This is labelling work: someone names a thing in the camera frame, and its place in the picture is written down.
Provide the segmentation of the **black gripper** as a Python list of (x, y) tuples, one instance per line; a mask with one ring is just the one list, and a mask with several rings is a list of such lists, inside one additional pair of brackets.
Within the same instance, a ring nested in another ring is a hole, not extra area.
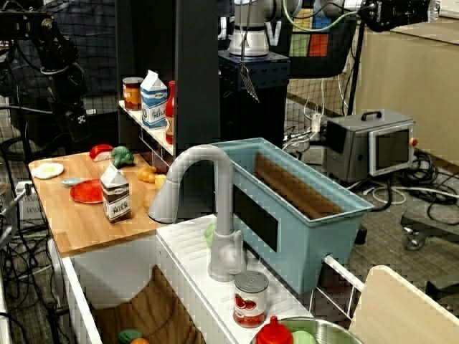
[(53, 100), (53, 114), (60, 129), (72, 133), (73, 142), (79, 142), (90, 137), (87, 114), (82, 98), (70, 103)]

